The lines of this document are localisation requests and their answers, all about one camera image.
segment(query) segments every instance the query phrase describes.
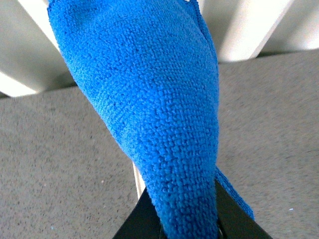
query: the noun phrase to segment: cloth fold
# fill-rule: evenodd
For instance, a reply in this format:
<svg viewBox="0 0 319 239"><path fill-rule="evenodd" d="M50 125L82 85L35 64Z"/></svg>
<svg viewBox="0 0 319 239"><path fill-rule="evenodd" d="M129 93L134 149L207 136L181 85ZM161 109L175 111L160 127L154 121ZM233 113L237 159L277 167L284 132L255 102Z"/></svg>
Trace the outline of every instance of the cloth fold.
<svg viewBox="0 0 319 239"><path fill-rule="evenodd" d="M138 167L169 239L217 238L218 64L195 0L51 0L81 91Z"/></svg>

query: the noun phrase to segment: black object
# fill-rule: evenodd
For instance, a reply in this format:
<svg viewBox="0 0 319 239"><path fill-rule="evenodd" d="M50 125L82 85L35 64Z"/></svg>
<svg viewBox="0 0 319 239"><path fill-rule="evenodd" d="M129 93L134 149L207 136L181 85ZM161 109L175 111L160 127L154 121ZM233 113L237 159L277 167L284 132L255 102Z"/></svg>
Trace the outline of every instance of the black object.
<svg viewBox="0 0 319 239"><path fill-rule="evenodd" d="M272 239L217 181L215 185L219 239ZM113 239L167 239L146 189Z"/></svg>

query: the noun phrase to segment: blue microfiber cloth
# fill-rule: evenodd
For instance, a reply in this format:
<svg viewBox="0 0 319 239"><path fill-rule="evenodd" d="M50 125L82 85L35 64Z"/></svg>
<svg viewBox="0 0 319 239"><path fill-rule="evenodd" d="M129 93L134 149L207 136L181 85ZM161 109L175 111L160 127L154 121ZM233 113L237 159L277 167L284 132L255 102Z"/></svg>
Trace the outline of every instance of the blue microfiber cloth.
<svg viewBox="0 0 319 239"><path fill-rule="evenodd" d="M169 239L217 238L218 64L195 0L51 0L79 88L136 164Z"/></svg>

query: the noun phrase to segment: gray speckled surface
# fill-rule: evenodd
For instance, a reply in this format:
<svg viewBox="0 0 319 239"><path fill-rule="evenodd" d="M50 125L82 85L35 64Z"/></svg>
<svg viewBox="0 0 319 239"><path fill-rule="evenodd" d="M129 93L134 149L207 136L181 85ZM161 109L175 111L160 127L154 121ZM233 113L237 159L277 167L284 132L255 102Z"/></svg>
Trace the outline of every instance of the gray speckled surface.
<svg viewBox="0 0 319 239"><path fill-rule="evenodd" d="M273 238L318 238L319 51L220 75L218 165ZM77 88L0 100L0 239L110 239L136 202L130 160Z"/></svg>
<svg viewBox="0 0 319 239"><path fill-rule="evenodd" d="M112 238L137 202L133 167L82 93L0 112L0 239Z"/></svg>
<svg viewBox="0 0 319 239"><path fill-rule="evenodd" d="M220 72L218 165L275 239L319 238L319 51Z"/></svg>

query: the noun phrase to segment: textured fabric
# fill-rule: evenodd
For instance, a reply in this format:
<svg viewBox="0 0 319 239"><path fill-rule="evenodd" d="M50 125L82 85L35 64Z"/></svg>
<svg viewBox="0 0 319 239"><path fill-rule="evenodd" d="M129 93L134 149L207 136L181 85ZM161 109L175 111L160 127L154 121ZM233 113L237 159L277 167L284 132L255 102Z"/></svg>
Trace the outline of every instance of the textured fabric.
<svg viewBox="0 0 319 239"><path fill-rule="evenodd" d="M195 0L52 0L62 56L141 172L169 239L217 238L218 64Z"/></svg>

